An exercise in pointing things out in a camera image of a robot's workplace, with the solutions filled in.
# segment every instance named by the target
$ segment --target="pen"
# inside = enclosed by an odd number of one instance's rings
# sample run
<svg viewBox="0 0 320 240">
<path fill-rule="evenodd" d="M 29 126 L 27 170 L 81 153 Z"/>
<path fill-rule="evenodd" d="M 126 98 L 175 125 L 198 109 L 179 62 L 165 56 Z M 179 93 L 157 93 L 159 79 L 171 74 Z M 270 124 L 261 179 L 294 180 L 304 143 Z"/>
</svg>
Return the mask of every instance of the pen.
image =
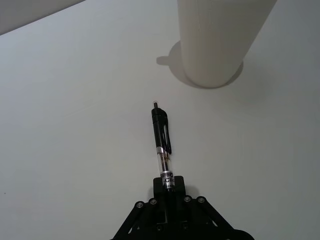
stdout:
<svg viewBox="0 0 320 240">
<path fill-rule="evenodd" d="M 155 138 L 156 153 L 158 157 L 160 177 L 162 178 L 163 188 L 169 192 L 175 188 L 175 178 L 171 169 L 170 154 L 171 143 L 168 129 L 167 113 L 158 107 L 158 103 L 153 103 L 152 122 Z"/>
</svg>

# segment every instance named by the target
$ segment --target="pen clip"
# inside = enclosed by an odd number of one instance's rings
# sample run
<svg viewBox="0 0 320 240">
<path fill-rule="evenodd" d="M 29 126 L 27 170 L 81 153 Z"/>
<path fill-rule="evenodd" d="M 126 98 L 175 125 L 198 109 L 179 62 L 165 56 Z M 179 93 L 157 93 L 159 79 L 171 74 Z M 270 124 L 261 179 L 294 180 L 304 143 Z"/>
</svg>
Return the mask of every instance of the pen clip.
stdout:
<svg viewBox="0 0 320 240">
<path fill-rule="evenodd" d="M 168 116 L 165 111 L 164 112 L 164 126 L 163 126 L 163 134 L 164 134 L 164 141 L 165 141 L 165 148 L 166 151 L 171 154 L 172 149 L 171 149 L 171 142 L 170 142 L 170 137 L 169 137 L 169 123 L 168 123 Z"/>
</svg>

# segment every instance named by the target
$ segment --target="white cardboard tube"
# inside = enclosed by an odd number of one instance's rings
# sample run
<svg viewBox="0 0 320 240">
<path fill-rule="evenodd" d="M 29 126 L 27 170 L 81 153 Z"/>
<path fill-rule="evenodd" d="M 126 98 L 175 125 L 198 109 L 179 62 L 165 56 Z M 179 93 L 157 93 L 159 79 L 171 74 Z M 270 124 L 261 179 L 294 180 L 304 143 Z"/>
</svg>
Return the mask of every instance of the white cardboard tube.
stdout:
<svg viewBox="0 0 320 240">
<path fill-rule="evenodd" d="M 277 0 L 177 0 L 182 64 L 195 84 L 217 88 L 236 73 Z"/>
</svg>

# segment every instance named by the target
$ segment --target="black metal bracket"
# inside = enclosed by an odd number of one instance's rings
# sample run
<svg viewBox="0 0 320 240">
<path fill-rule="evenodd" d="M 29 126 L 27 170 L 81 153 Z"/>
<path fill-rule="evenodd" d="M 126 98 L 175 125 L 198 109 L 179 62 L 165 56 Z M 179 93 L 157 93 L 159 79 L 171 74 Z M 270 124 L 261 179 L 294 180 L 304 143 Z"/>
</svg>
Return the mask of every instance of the black metal bracket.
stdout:
<svg viewBox="0 0 320 240">
<path fill-rule="evenodd" d="M 162 179 L 153 179 L 153 196 L 138 201 L 114 240 L 254 240 L 233 227 L 206 200 L 186 195 L 184 178 L 175 176 L 175 192 L 163 190 Z"/>
</svg>

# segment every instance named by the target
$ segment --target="transparent pen barrel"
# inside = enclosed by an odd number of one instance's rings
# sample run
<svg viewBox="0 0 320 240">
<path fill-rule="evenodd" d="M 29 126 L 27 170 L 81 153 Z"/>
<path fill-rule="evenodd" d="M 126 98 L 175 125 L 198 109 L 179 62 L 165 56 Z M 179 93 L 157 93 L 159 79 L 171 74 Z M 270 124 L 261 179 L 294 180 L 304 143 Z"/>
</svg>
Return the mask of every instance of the transparent pen barrel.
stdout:
<svg viewBox="0 0 320 240">
<path fill-rule="evenodd" d="M 175 178 L 171 168 L 170 155 L 162 147 L 157 147 L 156 150 L 162 184 L 165 189 L 174 188 Z"/>
</svg>

